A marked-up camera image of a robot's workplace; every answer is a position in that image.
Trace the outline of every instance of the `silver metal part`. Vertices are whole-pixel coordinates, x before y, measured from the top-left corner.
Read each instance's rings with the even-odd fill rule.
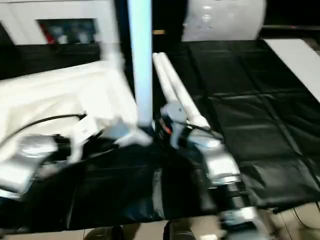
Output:
[[[239,226],[245,223],[253,223],[255,228],[245,228],[228,234],[228,240],[268,240],[268,230],[260,220],[257,210],[253,206],[223,211],[221,218],[228,226]]]
[[[0,197],[18,200],[28,190],[44,160],[57,150],[52,136],[24,137],[15,155],[0,162]]]
[[[238,165],[220,140],[199,129],[193,130],[188,140],[194,143],[203,154],[207,176],[214,185],[223,185],[237,180],[240,174]]]
[[[187,114],[185,112],[185,109],[178,101],[171,102],[165,105],[163,108],[161,108],[161,115],[167,115],[171,119],[171,121],[173,121],[171,125],[172,135],[170,138],[170,144],[173,148],[178,149],[178,141],[185,126],[175,122],[187,122]]]

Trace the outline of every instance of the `white pole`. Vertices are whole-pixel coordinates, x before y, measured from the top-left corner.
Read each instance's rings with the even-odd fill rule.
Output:
[[[151,126],[153,120],[151,1],[128,1],[135,101],[141,127]]]
[[[167,73],[162,65],[160,56],[158,53],[152,54],[152,59],[155,67],[156,74],[158,75],[159,82],[162,88],[162,92],[164,94],[164,97],[168,103],[171,102],[178,102],[178,98],[176,96],[176,93],[174,89],[171,86],[171,82],[169,80],[169,77],[167,76]]]
[[[180,77],[172,66],[170,60],[164,52],[158,54],[162,66],[164,67],[174,91],[179,98],[184,111],[189,119],[189,122],[200,127],[210,128],[207,120],[201,115],[191,96],[189,95],[186,87],[182,83]]]

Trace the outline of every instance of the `floor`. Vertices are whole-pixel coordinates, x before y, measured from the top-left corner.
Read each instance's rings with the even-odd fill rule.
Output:
[[[300,220],[311,228],[310,230],[298,222],[293,209],[272,216],[272,222],[278,228],[281,240],[320,240],[320,212],[317,206],[306,204],[295,209]],[[221,231],[216,224],[215,216],[189,218],[189,224],[196,240],[216,240]],[[131,224],[124,226],[126,240],[162,240],[163,230],[167,221]],[[7,240],[82,240],[91,229],[6,236]]]

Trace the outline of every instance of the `black cable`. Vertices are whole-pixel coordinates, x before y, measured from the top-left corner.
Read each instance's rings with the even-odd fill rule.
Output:
[[[319,203],[318,203],[318,202],[315,202],[315,205],[316,205],[316,207],[318,208],[318,211],[319,211],[319,213],[320,213],[320,206],[319,206]]]
[[[311,227],[311,226],[306,225],[306,224],[300,219],[300,217],[298,216],[298,213],[297,213],[297,211],[296,211],[295,208],[293,208],[293,211],[294,211],[294,213],[295,213],[296,219],[299,221],[299,223],[300,223],[305,229],[313,230],[313,231],[320,231],[320,228]]]
[[[212,131],[211,129],[207,129],[202,126],[198,126],[198,125],[194,125],[194,124],[190,124],[190,123],[186,123],[186,122],[181,122],[181,121],[173,121],[173,122],[176,124],[181,124],[181,125],[184,125],[187,127],[191,127],[193,129],[198,129],[198,130],[204,131],[220,141],[223,141],[223,139],[224,139],[224,137],[220,133],[218,133],[216,131]]]
[[[37,124],[40,124],[40,123],[44,123],[44,122],[47,122],[47,121],[51,121],[51,120],[56,120],[56,119],[64,119],[64,118],[73,118],[73,117],[76,117],[78,118],[79,120],[82,120],[84,117],[86,116],[86,114],[64,114],[64,115],[57,115],[57,116],[50,116],[50,117],[46,117],[46,118],[42,118],[42,119],[39,119],[37,121],[33,121],[31,123],[28,123],[22,127],[20,127],[19,129],[17,129],[16,131],[14,131],[13,133],[11,133],[10,135],[8,135],[4,140],[2,140],[0,142],[0,149],[3,148],[3,146],[12,138],[14,137],[16,134],[18,134],[19,132],[31,127],[31,126],[34,126],[34,125],[37,125]]]

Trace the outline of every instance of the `black table cover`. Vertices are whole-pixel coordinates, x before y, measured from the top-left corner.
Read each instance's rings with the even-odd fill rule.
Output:
[[[32,59],[25,57],[26,50],[17,50],[13,60],[2,58],[1,78],[99,58],[97,50],[51,55],[33,48]],[[154,52],[161,51],[200,112],[225,137],[256,206],[285,208],[320,200],[320,104],[264,41],[155,44]],[[133,86],[130,63],[125,72]],[[165,99],[155,73],[153,81],[157,114]],[[198,189],[182,156],[156,143],[106,152],[105,143],[99,139],[90,147],[88,161],[36,182],[27,202],[0,199],[0,228],[76,230],[217,211],[214,205],[209,212],[200,210]]]

